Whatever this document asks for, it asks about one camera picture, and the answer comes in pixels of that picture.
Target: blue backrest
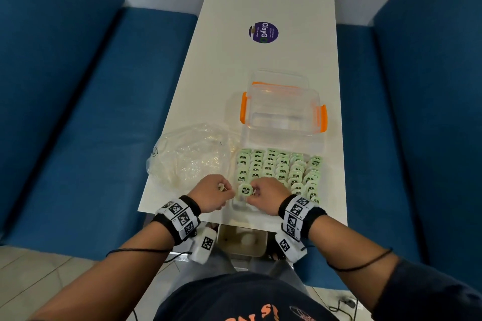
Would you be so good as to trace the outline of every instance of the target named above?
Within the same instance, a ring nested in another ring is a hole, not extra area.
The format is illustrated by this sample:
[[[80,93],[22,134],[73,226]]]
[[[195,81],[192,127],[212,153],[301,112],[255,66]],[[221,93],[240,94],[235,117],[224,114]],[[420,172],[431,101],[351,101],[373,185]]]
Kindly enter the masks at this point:
[[[0,0],[0,230],[124,0]]]
[[[482,0],[389,0],[375,31],[431,265],[482,291]]]

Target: shirt sleeve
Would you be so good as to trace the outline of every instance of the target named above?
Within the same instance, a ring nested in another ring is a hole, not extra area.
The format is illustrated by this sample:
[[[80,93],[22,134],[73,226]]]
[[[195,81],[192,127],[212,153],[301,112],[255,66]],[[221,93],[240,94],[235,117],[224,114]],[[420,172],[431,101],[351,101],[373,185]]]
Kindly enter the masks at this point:
[[[480,320],[482,296],[433,268],[402,259],[385,286],[372,318],[375,321]]]

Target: beige bin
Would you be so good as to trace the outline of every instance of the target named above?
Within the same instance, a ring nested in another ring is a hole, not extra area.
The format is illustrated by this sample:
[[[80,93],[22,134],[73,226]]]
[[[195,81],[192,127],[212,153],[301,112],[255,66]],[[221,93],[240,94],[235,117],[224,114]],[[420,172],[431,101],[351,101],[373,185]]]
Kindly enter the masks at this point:
[[[266,252],[268,233],[250,228],[220,225],[216,243],[228,254],[262,257]]]

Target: forearm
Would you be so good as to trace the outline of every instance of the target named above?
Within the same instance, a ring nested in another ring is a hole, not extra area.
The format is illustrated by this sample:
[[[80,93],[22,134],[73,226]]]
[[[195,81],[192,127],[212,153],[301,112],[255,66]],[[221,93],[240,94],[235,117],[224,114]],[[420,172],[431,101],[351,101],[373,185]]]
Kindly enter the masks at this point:
[[[152,222],[121,248],[172,249],[171,234]],[[81,275],[30,319],[84,321],[126,319],[149,287],[168,253],[119,252]]]
[[[366,264],[386,251],[327,215],[313,222],[309,238],[328,263],[339,269]],[[389,254],[364,269],[337,274],[360,302],[373,310],[398,262],[396,255]]]

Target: person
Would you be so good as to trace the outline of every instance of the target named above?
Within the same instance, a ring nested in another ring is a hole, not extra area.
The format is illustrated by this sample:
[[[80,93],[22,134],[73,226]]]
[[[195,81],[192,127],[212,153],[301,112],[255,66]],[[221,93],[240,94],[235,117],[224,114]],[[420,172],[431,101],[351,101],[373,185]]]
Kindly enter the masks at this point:
[[[224,184],[226,190],[219,191],[219,184]],[[255,194],[247,201],[273,216],[279,215],[280,206],[291,195],[274,178],[256,179],[252,186]],[[234,195],[226,178],[208,175],[188,197],[195,202],[193,208],[197,205],[206,213],[224,206]],[[172,235],[168,227],[152,221],[120,249],[172,249],[177,235]],[[482,319],[481,297],[475,290],[435,269],[388,252],[328,215],[316,217],[308,237],[327,262],[340,270],[341,280],[372,312],[374,320]],[[167,254],[110,254],[63,288],[30,320],[127,319]],[[214,249],[206,264],[191,261],[189,265],[192,267],[178,276],[171,294],[159,306],[155,321],[336,320],[306,294],[284,260],[278,260],[268,274],[236,272],[228,257]]]

